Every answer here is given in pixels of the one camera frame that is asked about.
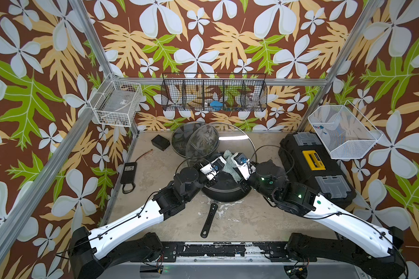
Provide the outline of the glass lid with steel rim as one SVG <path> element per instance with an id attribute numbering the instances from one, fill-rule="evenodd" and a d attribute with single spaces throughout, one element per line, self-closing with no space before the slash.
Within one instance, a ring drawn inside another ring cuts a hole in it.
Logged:
<path id="1" fill-rule="evenodd" d="M 208 123 L 199 127 L 186 145 L 187 165 L 206 165 L 225 151 L 232 154 L 244 153 L 247 158 L 257 160 L 256 147 L 251 138 L 238 127 L 221 122 Z"/>

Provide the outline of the light green fluffy cloth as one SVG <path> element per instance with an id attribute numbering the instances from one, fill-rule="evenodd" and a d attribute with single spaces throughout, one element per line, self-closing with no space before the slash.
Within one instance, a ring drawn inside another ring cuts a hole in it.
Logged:
<path id="1" fill-rule="evenodd" d="M 236 165 L 233 163 L 233 160 L 232 160 L 233 153 L 231 153 L 230 150 L 226 150 L 223 153 L 223 158 L 225 159 L 226 162 L 225 162 L 224 167 L 222 168 L 222 171 L 225 172 L 225 173 L 230 174 L 232 176 L 232 178 L 237 183 L 239 183 L 243 179 L 243 177 L 241 175 L 239 175 L 236 171 L 236 168 L 235 168 Z"/>

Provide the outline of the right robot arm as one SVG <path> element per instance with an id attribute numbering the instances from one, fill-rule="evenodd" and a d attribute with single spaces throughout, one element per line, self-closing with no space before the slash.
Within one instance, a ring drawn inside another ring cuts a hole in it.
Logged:
<path id="1" fill-rule="evenodd" d="M 320 223 L 342 236 L 341 239 L 324 239 L 293 233 L 285 248 L 289 257 L 349 263 L 375 279 L 409 275 L 407 263 L 399 251 L 403 237 L 398 228 L 371 224 L 306 185 L 289 181 L 285 169 L 272 160 L 263 163 L 236 160 L 235 169 L 249 187 L 274 207 Z"/>

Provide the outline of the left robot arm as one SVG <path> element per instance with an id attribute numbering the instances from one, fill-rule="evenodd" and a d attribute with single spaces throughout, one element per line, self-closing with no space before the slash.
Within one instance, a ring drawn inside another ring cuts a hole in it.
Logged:
<path id="1" fill-rule="evenodd" d="M 75 230 L 67 249 L 74 278 L 96 279 L 106 269 L 126 260 L 154 259 L 162 248 L 155 234 L 138 241 L 132 241 L 131 237 L 184 210 L 220 170 L 213 165 L 200 169 L 185 167 L 132 213 L 96 229 L 81 227 Z"/>

